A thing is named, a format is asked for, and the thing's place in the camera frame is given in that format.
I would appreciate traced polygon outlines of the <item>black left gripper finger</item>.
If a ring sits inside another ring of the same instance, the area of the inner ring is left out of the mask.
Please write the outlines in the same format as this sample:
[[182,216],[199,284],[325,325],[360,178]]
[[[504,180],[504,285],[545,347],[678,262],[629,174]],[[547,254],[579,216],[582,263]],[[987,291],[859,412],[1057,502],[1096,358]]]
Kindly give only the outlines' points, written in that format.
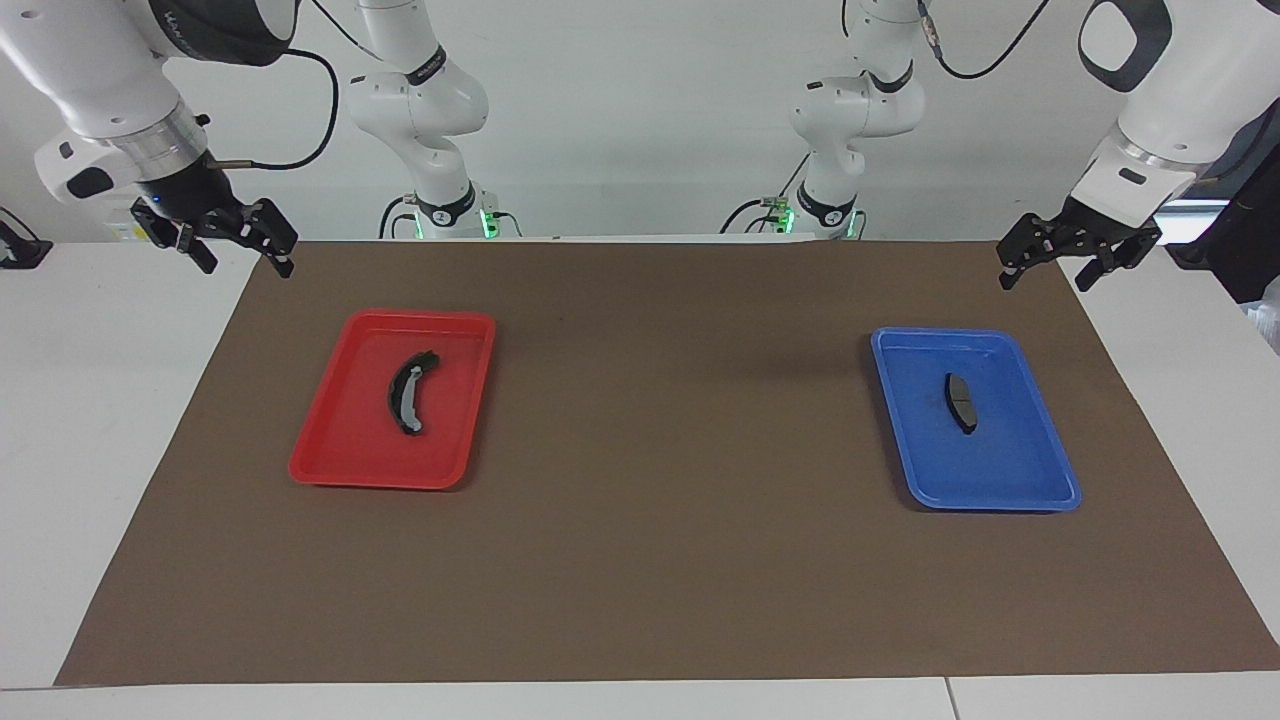
[[1120,242],[1089,240],[1091,260],[1075,275],[1075,287],[1088,292],[1102,278],[1119,269],[1137,268],[1162,238],[1161,231],[1138,231]]
[[1061,258],[1059,241],[1065,237],[1065,224],[1057,219],[1046,220],[1034,213],[1024,214],[997,242],[997,258],[1002,266],[998,278],[1001,288],[1011,291],[1027,270]]

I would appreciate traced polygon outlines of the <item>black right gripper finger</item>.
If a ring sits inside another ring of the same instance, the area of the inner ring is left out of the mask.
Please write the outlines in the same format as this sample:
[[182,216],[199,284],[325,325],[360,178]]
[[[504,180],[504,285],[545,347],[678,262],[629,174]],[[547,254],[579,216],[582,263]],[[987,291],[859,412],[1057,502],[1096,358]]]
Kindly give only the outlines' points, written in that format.
[[159,249],[173,249],[187,256],[204,274],[212,274],[218,259],[207,245],[186,223],[175,223],[156,214],[142,199],[131,205],[131,215],[147,240]]
[[260,199],[244,205],[242,217],[239,245],[266,258],[282,279],[291,278],[294,270],[291,254],[300,236],[280,209],[270,199]]

